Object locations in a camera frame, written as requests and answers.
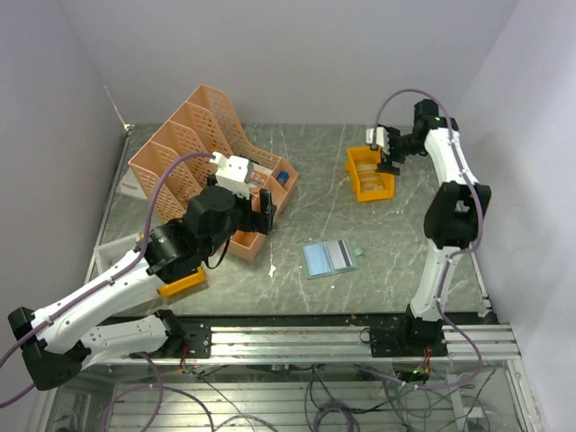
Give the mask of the silver credit card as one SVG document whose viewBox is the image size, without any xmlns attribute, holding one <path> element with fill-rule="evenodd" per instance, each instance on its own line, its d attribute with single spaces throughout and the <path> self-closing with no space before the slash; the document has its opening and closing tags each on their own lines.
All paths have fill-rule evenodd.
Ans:
<svg viewBox="0 0 576 432">
<path fill-rule="evenodd" d="M 356 268 L 356 256 L 346 239 L 331 240 L 325 243 L 328 259 L 335 271 Z"/>
</svg>

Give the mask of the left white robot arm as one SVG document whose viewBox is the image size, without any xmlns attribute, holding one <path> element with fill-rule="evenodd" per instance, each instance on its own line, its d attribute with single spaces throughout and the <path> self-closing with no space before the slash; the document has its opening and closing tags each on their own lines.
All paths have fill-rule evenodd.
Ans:
<svg viewBox="0 0 576 432">
<path fill-rule="evenodd" d="M 133 249 L 90 283 L 44 308 L 13 310 L 7 319 L 33 388 L 57 388 L 90 365 L 116 356 L 176 356 L 185 332 L 171 312 L 153 312 L 120 326 L 104 321 L 195 275 L 237 231 L 269 234 L 277 207 L 265 188 L 258 200 L 255 210 L 247 184 L 214 179 L 188 202 L 183 216 L 147 230 Z"/>
</svg>

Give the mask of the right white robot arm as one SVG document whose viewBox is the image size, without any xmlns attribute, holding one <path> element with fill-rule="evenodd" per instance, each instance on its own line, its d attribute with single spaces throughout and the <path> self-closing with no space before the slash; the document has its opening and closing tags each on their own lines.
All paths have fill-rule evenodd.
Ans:
<svg viewBox="0 0 576 432">
<path fill-rule="evenodd" d="M 379 152 L 380 173 L 397 176 L 398 165 L 412 155 L 431 157 L 436 172 L 438 189 L 423 222 L 427 261 L 396 336 L 398 349 L 416 356 L 441 338 L 449 284 L 461 256 L 481 240 L 491 189 L 469 168 L 456 120 L 431 98 L 414 105 L 411 133 L 379 123 L 366 133 L 366 142 Z"/>
</svg>

